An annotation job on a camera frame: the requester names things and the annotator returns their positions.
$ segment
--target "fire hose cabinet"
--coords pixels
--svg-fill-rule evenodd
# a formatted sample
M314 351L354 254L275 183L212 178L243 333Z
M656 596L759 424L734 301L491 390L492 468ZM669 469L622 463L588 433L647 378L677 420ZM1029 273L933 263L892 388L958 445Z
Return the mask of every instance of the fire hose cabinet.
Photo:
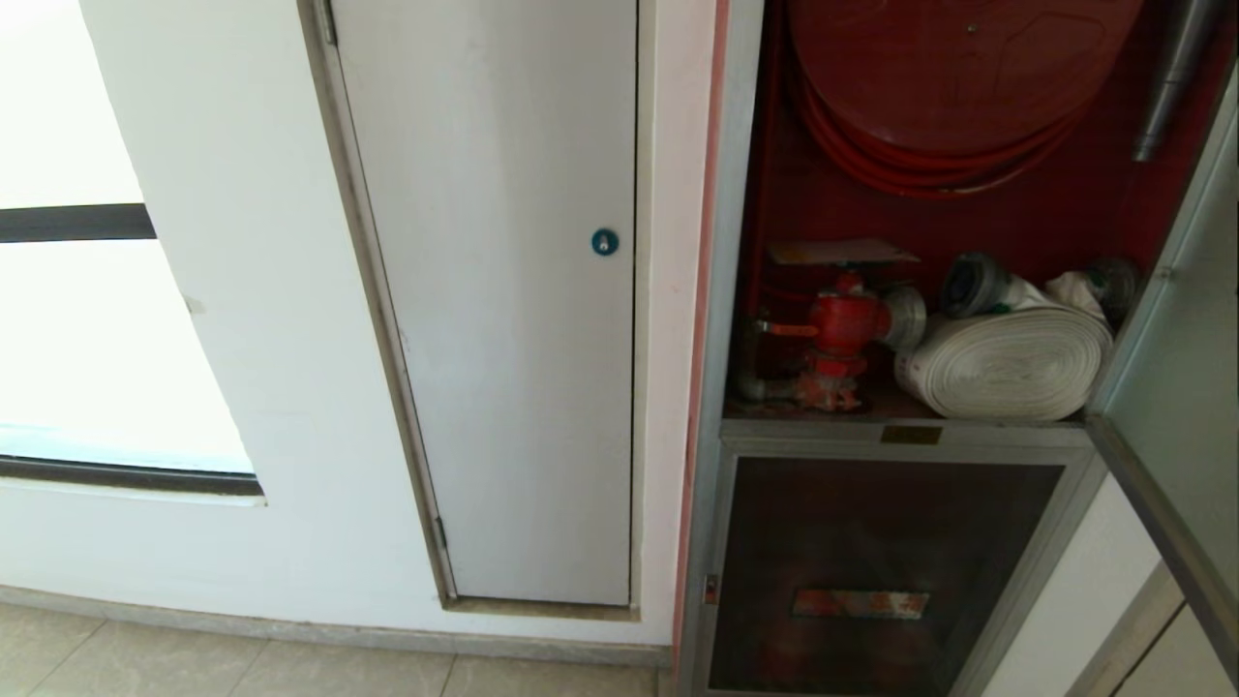
M684 693L981 695L1106 478L1239 682L1234 9L1097 5L726 9Z

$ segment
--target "lower cabinet compartment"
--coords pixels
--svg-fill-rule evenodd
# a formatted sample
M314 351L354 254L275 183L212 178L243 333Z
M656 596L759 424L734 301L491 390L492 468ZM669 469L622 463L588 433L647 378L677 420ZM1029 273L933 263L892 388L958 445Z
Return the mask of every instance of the lower cabinet compartment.
M741 458L710 687L945 696L1062 472Z

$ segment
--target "window frame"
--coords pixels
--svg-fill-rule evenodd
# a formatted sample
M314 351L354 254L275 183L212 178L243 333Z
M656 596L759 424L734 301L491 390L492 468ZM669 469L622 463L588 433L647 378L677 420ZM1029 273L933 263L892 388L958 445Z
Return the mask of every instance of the window frame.
M109 239L157 239L146 204L107 203L0 209L0 244ZM2 479L221 496L263 495L258 477L247 473L144 468L0 453L0 480Z

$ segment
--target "baseboard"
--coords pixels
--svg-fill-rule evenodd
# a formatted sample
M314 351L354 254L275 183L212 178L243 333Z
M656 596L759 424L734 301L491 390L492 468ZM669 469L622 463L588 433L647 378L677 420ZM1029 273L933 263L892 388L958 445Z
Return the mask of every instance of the baseboard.
M672 666L670 646L597 644L527 636L492 636L486 634L452 634L337 624L292 623L152 608L149 605L130 605L126 603L59 595L57 593L9 586L0 586L0 603L41 608L73 615L104 618L115 621L167 626L190 631L209 631L212 634L252 636L255 639L274 639L279 641L339 644L366 649L466 654L571 664L605 664L659 669Z

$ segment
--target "door hinge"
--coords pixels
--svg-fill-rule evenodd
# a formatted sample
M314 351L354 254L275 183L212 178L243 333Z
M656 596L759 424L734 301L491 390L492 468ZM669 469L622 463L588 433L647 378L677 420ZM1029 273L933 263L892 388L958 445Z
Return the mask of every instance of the door hinge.
M336 15L331 11L331 0L315 0L315 6L318 12L318 32L322 35L322 41L328 46L335 46Z
M719 574L706 574L705 587L701 589L701 603L705 605L719 604Z
M439 534L439 546L447 548L447 531L444 530L444 519L435 519L435 532Z

